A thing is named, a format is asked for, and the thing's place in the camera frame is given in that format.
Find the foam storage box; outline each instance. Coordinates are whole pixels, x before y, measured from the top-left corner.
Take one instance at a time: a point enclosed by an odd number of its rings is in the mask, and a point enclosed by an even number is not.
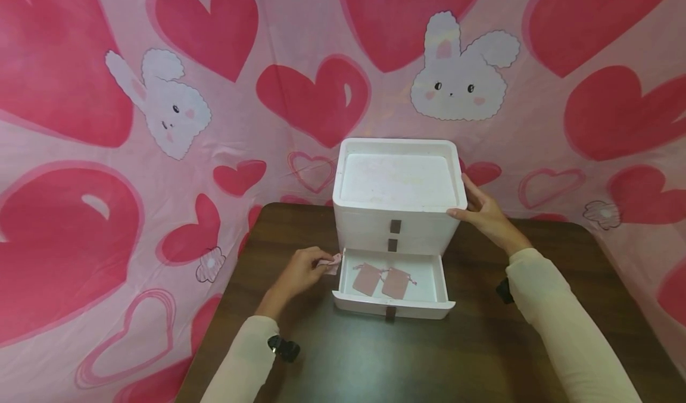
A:
[[[333,208],[344,253],[337,307],[396,316],[443,318],[454,302],[445,290],[441,255],[459,224],[445,212],[466,208],[460,160],[445,140],[348,138],[338,158]],[[410,273],[403,299],[353,289],[362,263]]]

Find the brown table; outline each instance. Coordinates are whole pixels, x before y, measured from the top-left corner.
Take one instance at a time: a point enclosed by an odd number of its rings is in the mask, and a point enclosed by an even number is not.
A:
[[[572,223],[515,220],[551,259],[605,334],[645,403],[684,402],[686,384],[590,233]],[[199,402],[243,321],[290,255],[338,251],[333,209],[270,204],[254,226],[177,403]],[[338,310],[325,276],[290,303],[282,335],[295,364],[276,361],[256,402],[566,402],[536,331],[494,289],[507,258],[468,223],[443,256],[455,308],[443,321]]]

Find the pink backdrop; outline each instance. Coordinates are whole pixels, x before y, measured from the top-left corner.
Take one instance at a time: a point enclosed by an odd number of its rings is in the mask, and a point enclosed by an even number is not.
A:
[[[0,0],[0,401],[170,402],[261,205],[329,203],[347,136],[450,139],[513,217],[590,229],[686,373],[684,14]]]

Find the long sleeve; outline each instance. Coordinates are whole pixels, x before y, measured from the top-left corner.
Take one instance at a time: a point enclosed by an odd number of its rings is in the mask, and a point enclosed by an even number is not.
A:
[[[605,336],[550,260],[524,249],[510,258],[506,272],[514,302],[541,335],[570,402],[641,402]]]
[[[267,340],[279,334],[269,317],[248,318],[212,378],[201,403],[252,403],[265,384],[275,355]]]

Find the left hand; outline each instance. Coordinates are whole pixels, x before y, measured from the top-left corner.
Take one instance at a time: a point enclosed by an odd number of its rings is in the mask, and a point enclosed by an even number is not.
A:
[[[281,272],[272,289],[288,299],[309,289],[329,268],[324,264],[316,267],[316,262],[322,259],[333,261],[333,256],[322,251],[318,246],[299,249]]]

